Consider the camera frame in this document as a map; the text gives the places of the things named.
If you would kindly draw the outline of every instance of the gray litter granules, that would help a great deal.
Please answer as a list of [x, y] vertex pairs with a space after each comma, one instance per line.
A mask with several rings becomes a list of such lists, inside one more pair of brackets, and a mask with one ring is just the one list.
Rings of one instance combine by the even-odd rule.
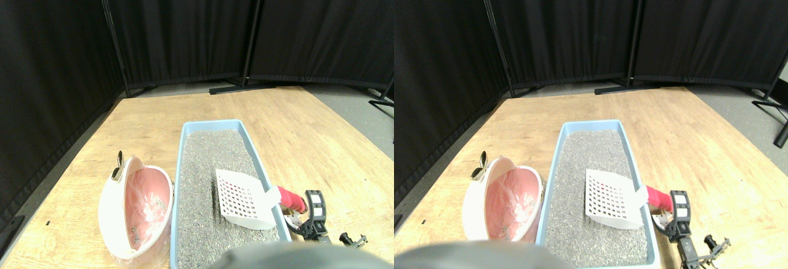
[[586, 168], [632, 178], [617, 131], [579, 130], [564, 140], [553, 174], [544, 246], [575, 267], [645, 264], [648, 253], [642, 227], [619, 230], [585, 216]]
[[247, 229], [228, 222], [220, 212], [217, 168], [258, 178], [237, 130], [201, 130], [189, 134], [180, 163], [178, 267], [208, 267], [234, 247], [279, 240], [276, 228]]

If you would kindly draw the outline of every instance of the stand base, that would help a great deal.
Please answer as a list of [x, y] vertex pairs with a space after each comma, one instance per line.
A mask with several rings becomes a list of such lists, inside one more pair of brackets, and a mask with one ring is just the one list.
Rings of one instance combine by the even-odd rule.
[[634, 86], [614, 86], [611, 88], [594, 89], [593, 94], [595, 95], [614, 94], [615, 92], [633, 92], [636, 90], [658, 89], [658, 88], [661, 88], [661, 86], [655, 86], [655, 84], [634, 84]]
[[542, 88], [544, 88], [544, 87], [543, 86], [534, 86], [533, 88], [528, 88], [528, 90], [526, 90], [524, 92], [520, 92], [520, 94], [516, 94], [515, 98], [522, 97], [523, 95], [531, 94], [532, 92], [535, 92], [535, 91], [537, 91], [539, 89], [542, 89]]
[[[760, 106], [773, 106], [774, 108], [777, 108], [777, 110], [780, 109], [788, 110], [788, 106], [781, 105], [778, 103], [762, 102], [759, 100], [754, 100], [752, 101], [752, 104], [758, 106], [758, 108], [760, 108]], [[782, 146], [786, 144], [786, 140], [788, 140], [788, 122], [786, 122], [785, 125], [782, 126], [782, 130], [780, 130], [780, 134], [777, 134], [777, 138], [774, 140], [774, 145], [777, 146], [777, 148], [782, 148]]]
[[386, 110], [383, 110], [382, 108], [380, 108], [378, 106], [378, 105], [390, 106], [391, 108], [393, 108], [394, 107], [394, 103], [386, 101], [386, 100], [370, 100], [369, 104], [371, 104], [372, 106], [374, 106], [374, 108], [377, 108], [378, 110], [380, 110], [383, 113], [385, 113], [386, 115], [388, 115], [388, 117], [391, 117], [392, 119], [394, 119], [394, 115], [389, 114], [388, 112], [386, 112]]

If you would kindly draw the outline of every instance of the gray floor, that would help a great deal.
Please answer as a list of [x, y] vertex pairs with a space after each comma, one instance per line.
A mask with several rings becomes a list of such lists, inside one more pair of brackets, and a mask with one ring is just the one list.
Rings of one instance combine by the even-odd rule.
[[[172, 84], [171, 86], [160, 86], [148, 92], [144, 92], [143, 94], [138, 95], [138, 97], [205, 94], [209, 89], [227, 86], [233, 85], [227, 82], [215, 81]], [[394, 108], [391, 108], [390, 106], [381, 106], [380, 108], [385, 111], [383, 112], [367, 103], [369, 100], [372, 100], [369, 95], [346, 86], [335, 86], [335, 84], [306, 84], [304, 89], [317, 97], [318, 100], [321, 100], [321, 102], [325, 103], [333, 111], [337, 112], [338, 115], [343, 117], [343, 119], [345, 119], [352, 126], [357, 128], [361, 134], [374, 143], [377, 148], [380, 148], [380, 150], [383, 151], [383, 153], [385, 153], [389, 158], [394, 159], [394, 119], [389, 116], [394, 115]], [[369, 92], [369, 94], [379, 95], [377, 92]], [[118, 98], [122, 99], [125, 96], [126, 95], [122, 94]], [[67, 153], [65, 153], [63, 158], [60, 159], [60, 161], [55, 165], [50, 174], [45, 177], [39, 187], [33, 191], [30, 198], [28, 198], [28, 201], [26, 201], [25, 205], [23, 205], [22, 209], [17, 212], [17, 215], [25, 215], [27, 217], [25, 219], [25, 223], [23, 223], [23, 226], [27, 225], [27, 221], [32, 218], [34, 213], [36, 213], [36, 210], [47, 197], [47, 194], [49, 194], [51, 189], [57, 183], [57, 180], [60, 179], [60, 177], [65, 172], [65, 169], [68, 167], [68, 165], [70, 165], [71, 160], [74, 159], [76, 154], [81, 150], [82, 146], [85, 145], [87, 140], [90, 139], [90, 137], [95, 133], [96, 129], [101, 126], [101, 123], [103, 123], [106, 118], [106, 113], [99, 116], [98, 119], [90, 126], [90, 128], [87, 129], [85, 134], [82, 134], [79, 140], [77, 140], [77, 142], [74, 143], [70, 149], [68, 149]], [[0, 265], [3, 264], [3, 261], [5, 261], [6, 257], [7, 252], [6, 255], [3, 255], [0, 259]]]
[[[593, 94], [594, 89], [611, 86], [616, 85], [599, 82], [558, 84], [557, 86], [544, 87], [531, 94], [524, 95], [524, 97]], [[761, 110], [757, 106], [752, 105], [751, 102], [757, 100], [757, 97], [760, 97], [762, 94], [756, 95], [752, 92], [734, 89], [729, 86], [688, 86], [687, 89], [701, 98], [706, 104], [709, 104], [727, 122], [744, 134], [766, 157], [771, 159], [771, 162], [777, 165], [783, 173], [788, 175], [788, 147], [780, 149], [773, 145], [774, 138], [782, 129], [782, 125], [785, 124], [786, 120], [777, 112], [777, 109], [765, 108]], [[506, 99], [509, 99], [509, 94], [505, 94], [501, 100]], [[489, 117], [489, 113], [482, 115], [459, 137], [457, 142], [451, 145], [448, 151], [427, 171], [424, 178], [417, 182], [413, 190], [400, 202], [400, 205], [394, 210], [395, 215], [403, 215], [403, 219], [407, 219], [411, 215], [413, 209], [424, 198], [438, 177], [441, 176], [448, 163], [454, 159], [454, 156], [464, 147], [465, 143], [473, 137], [473, 134], [479, 131], [487, 117]]]

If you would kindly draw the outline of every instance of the plastic bag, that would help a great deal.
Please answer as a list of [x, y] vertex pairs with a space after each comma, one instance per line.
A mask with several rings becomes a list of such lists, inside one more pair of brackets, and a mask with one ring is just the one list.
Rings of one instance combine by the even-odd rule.
[[146, 167], [129, 174], [126, 181], [126, 232], [132, 249], [140, 255], [124, 259], [113, 255], [115, 264], [124, 268], [158, 268], [169, 261], [169, 205], [172, 187], [166, 174]]
[[507, 171], [487, 187], [484, 217], [490, 239], [533, 242], [541, 194], [537, 174], [525, 168]]

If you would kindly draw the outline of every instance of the red handle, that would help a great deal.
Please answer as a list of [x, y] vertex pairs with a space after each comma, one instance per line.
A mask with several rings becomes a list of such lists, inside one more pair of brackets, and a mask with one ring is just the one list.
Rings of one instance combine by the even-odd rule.
[[659, 207], [667, 212], [673, 212], [673, 201], [670, 195], [662, 193], [655, 188], [648, 188], [648, 204]]
[[301, 196], [296, 195], [290, 191], [285, 190], [285, 188], [279, 187], [279, 194], [282, 194], [282, 200], [280, 203], [285, 207], [290, 207], [292, 210], [299, 212], [301, 214], [307, 212], [307, 205], [304, 202], [304, 199]]

